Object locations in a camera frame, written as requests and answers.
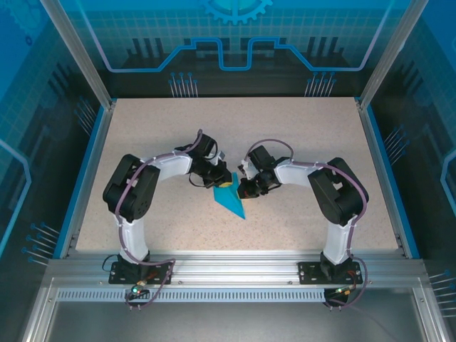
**blue edge trim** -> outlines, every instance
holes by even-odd
[[[98,131],[100,129],[101,120],[105,115],[105,110],[103,106],[100,106],[98,110],[97,118],[95,120],[95,124],[93,125],[92,135],[90,136],[90,140],[87,144],[87,149],[85,150],[85,155],[83,159],[83,163],[81,168],[79,169],[78,178],[76,179],[76,184],[74,186],[73,194],[71,195],[70,204],[68,205],[68,209],[66,210],[65,219],[62,224],[62,229],[60,231],[60,235],[58,236],[57,245],[54,249],[53,259],[60,259],[60,255],[63,251],[66,235],[68,234],[68,230],[70,229],[70,222],[71,217],[73,216],[74,209],[76,207],[76,202],[78,201],[79,192],[81,190],[81,186],[83,184],[84,177],[86,175],[88,161],[90,156],[92,155],[93,146],[95,145],[95,139],[97,137]]]
[[[368,112],[369,120],[372,123],[373,132],[375,135],[375,139],[377,140],[378,147],[380,149],[380,155],[382,157],[383,164],[385,165],[386,175],[390,182],[391,189],[393,190],[393,196],[394,196],[394,199],[395,199],[398,211],[399,211],[400,220],[404,227],[405,237],[407,238],[407,243],[410,248],[410,253],[412,254],[411,257],[414,259],[419,259],[420,254],[418,253],[418,248],[415,243],[415,238],[413,237],[412,229],[410,227],[410,223],[408,221],[407,214],[405,213],[404,204],[402,202],[402,199],[400,198],[398,185],[396,184],[396,181],[395,181],[395,178],[393,175],[393,169],[391,168],[390,162],[388,160],[385,146],[383,144],[383,140],[381,138],[380,131],[378,129],[377,121],[375,120],[375,116],[373,114],[372,107],[370,105],[368,106],[367,112]],[[60,236],[57,241],[56,249],[53,254],[54,259],[59,259],[61,252],[63,250],[63,245],[65,244],[65,240],[66,240],[66,235],[68,234],[68,230],[70,228],[71,217],[73,216],[73,213],[74,213],[76,201],[78,199],[79,192],[81,190],[83,179],[86,175],[88,161],[92,154],[93,145],[95,144],[95,139],[98,134],[98,130],[100,128],[100,124],[101,124],[101,120],[102,120],[103,116],[104,116],[104,109],[103,109],[103,107],[100,107],[100,110],[98,111],[98,115],[97,115],[97,120],[95,121],[95,125],[93,127],[92,135],[88,142],[87,150],[85,151],[83,163],[81,165],[81,169],[79,170],[78,179],[76,180],[76,185],[75,185],[73,194],[71,195],[70,204],[68,205],[68,210],[65,215],[65,220],[63,221],[62,230],[61,230]]]
[[[375,120],[375,116],[373,114],[373,110],[371,105],[368,106],[368,116],[369,120],[372,123],[373,133],[375,135],[375,140],[377,140],[378,147],[380,150],[380,155],[382,157],[383,164],[385,165],[386,175],[388,177],[388,181],[390,182],[391,189],[393,190],[394,200],[396,202],[396,207],[399,211],[400,221],[404,227],[405,237],[407,239],[408,247],[410,249],[410,253],[412,254],[411,257],[414,259],[420,258],[420,253],[418,252],[418,248],[416,247],[415,238],[413,237],[412,228],[410,227],[410,223],[407,218],[407,214],[405,213],[404,204],[402,202],[402,198],[400,198],[400,193],[398,189],[398,185],[396,183],[396,179],[394,178],[393,169],[391,167],[390,161],[388,159],[388,155],[386,154],[385,145],[383,144],[382,137],[380,135],[380,130],[378,129],[377,121]]]

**gear graphic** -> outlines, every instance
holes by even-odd
[[[206,8],[206,14],[212,14],[214,20],[221,19],[223,24],[232,22],[237,25],[240,21],[247,24],[248,20],[256,20],[257,14],[266,13],[266,6],[272,5],[272,0],[200,0]]]
[[[16,24],[28,35],[37,29],[42,21],[39,0],[0,0],[0,9],[8,9]]]

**aluminum frame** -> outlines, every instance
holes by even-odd
[[[177,257],[177,263],[172,282],[166,289],[197,289],[198,292],[207,293],[213,292],[214,289],[273,289],[281,293],[289,290],[337,287],[299,284],[297,262],[318,260],[317,251],[308,254],[180,252],[172,255]],[[152,259],[163,259],[166,256],[164,253],[155,254]],[[367,253],[360,256],[366,261],[369,269],[368,290],[412,288],[428,340],[451,341],[422,260],[404,259],[382,253]],[[104,258],[105,256],[100,254],[86,254],[49,262],[23,342],[46,340],[60,290],[81,289],[100,292],[129,288],[107,283],[109,274],[101,269]],[[118,298],[103,301],[119,302]]]
[[[421,13],[424,11],[428,1],[429,0],[410,1],[407,10],[400,20],[398,27],[391,36],[388,45],[375,66],[375,69],[360,96],[362,109],[365,110],[371,104],[373,96],[377,93],[383,79],[385,79],[386,74],[393,65],[394,60],[402,50],[405,41],[412,32],[413,27],[415,27],[418,19],[421,17]]]
[[[397,207],[378,144],[375,142],[372,124],[368,119],[366,108],[375,95],[382,80],[400,52],[401,46],[419,19],[428,0],[413,0],[409,5],[400,25],[390,40],[379,64],[361,96],[360,116],[371,150],[380,185],[384,191],[388,211],[392,217],[393,229],[400,235],[406,256],[410,249],[401,225]],[[89,85],[97,95],[103,107],[109,109],[111,99],[100,76],[97,74],[76,31],[71,25],[65,11],[56,0],[41,0],[58,32],[75,58]],[[90,158],[86,179],[76,205],[75,217],[72,219],[69,239],[77,234],[87,205],[90,188],[95,177],[100,152],[107,135],[109,120],[100,128],[100,139],[94,146]],[[164,259],[167,254],[177,258],[172,283],[167,289],[214,289],[214,288],[261,288],[261,289],[317,289],[329,286],[299,285],[297,272],[298,261],[317,261],[319,251],[301,252],[163,252],[155,254],[153,259]],[[429,278],[422,260],[404,259],[399,253],[360,254],[365,259],[369,270],[368,289],[375,288],[412,288],[416,304],[422,319],[423,327],[429,341],[450,341],[435,300]],[[23,341],[45,341],[56,306],[59,289],[113,289],[128,286],[107,284],[107,274],[100,269],[104,255],[82,255],[71,253],[71,258],[51,260],[43,278],[41,289],[31,314]]]
[[[83,42],[76,33],[76,30],[71,24],[71,21],[61,3],[58,0],[40,1],[63,39],[63,42],[66,44],[66,47],[78,64],[89,86],[95,93],[98,101],[100,101],[100,104],[106,110],[110,110],[112,100],[109,92],[101,80],[101,77],[98,75],[92,60],[84,48]]]

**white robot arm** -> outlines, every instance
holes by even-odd
[[[351,262],[347,259],[350,256],[353,222],[365,209],[363,207],[368,201],[366,190],[345,161],[335,158],[327,164],[321,164],[296,162],[287,157],[275,160],[261,145],[252,150],[246,160],[242,160],[239,169],[246,175],[246,178],[241,179],[238,188],[241,199],[266,195],[282,184],[312,188],[318,205],[328,220],[326,245],[321,254],[321,270],[330,281],[334,280],[338,269],[345,269],[345,264]]]
[[[123,200],[119,212],[123,221],[121,230],[125,245],[120,250],[123,261],[131,264],[137,264],[136,260],[147,261],[149,249],[145,243],[143,217],[149,210],[158,182],[195,173],[202,178],[206,188],[232,183],[232,174],[223,161],[224,153],[219,151],[215,140],[202,134],[194,148],[187,153],[183,152],[188,146],[177,147],[171,153],[150,159]],[[120,161],[103,193],[103,200],[113,214],[133,174],[144,163],[144,160],[133,155],[125,155]]]

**metal rail slot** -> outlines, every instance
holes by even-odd
[[[150,293],[132,303],[149,300]],[[59,289],[57,301],[123,302],[127,289]],[[159,303],[319,303],[323,289],[163,289]]]

